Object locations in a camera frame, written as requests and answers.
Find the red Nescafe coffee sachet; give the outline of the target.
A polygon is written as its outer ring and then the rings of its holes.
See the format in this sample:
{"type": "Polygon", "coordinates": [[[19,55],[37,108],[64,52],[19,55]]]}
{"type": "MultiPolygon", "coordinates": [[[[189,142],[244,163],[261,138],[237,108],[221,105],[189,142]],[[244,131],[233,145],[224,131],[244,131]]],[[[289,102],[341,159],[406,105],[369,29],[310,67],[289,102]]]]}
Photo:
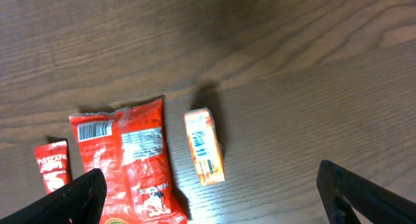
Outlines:
{"type": "Polygon", "coordinates": [[[72,181],[66,141],[35,147],[34,156],[47,194],[72,181]]]}

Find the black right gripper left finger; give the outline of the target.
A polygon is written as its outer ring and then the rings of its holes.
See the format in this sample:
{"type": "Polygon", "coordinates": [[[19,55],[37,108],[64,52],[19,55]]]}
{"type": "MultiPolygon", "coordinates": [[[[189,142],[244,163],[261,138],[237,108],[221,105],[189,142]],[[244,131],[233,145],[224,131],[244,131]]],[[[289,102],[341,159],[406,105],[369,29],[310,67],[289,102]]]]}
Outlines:
{"type": "Polygon", "coordinates": [[[107,184],[96,168],[1,219],[1,224],[99,223],[107,184]]]}

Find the small orange carton box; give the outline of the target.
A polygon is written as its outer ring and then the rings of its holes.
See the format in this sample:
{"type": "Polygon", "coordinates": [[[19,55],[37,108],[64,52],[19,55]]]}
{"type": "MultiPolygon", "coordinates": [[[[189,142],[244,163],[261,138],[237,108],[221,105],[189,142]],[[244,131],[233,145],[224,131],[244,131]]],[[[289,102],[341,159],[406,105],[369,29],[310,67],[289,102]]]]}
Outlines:
{"type": "Polygon", "coordinates": [[[224,157],[208,108],[185,113],[188,145],[202,186],[225,181],[224,157]]]}

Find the red snack bag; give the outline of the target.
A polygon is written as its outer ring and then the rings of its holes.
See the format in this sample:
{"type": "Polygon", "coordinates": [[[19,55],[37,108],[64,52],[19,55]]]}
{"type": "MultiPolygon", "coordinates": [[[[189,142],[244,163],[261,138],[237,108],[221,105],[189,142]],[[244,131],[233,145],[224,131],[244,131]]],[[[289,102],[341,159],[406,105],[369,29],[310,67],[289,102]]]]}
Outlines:
{"type": "Polygon", "coordinates": [[[157,99],[113,113],[70,116],[84,170],[99,168],[105,177],[101,223],[187,222],[172,193],[162,110],[157,99]]]}

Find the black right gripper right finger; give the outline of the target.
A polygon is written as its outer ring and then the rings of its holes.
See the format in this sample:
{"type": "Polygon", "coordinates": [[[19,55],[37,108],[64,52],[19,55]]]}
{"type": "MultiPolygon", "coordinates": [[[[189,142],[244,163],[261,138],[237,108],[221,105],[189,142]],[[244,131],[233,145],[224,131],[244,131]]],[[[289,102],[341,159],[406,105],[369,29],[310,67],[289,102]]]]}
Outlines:
{"type": "Polygon", "coordinates": [[[317,188],[331,224],[415,223],[415,203],[329,161],[320,163],[317,188]]]}

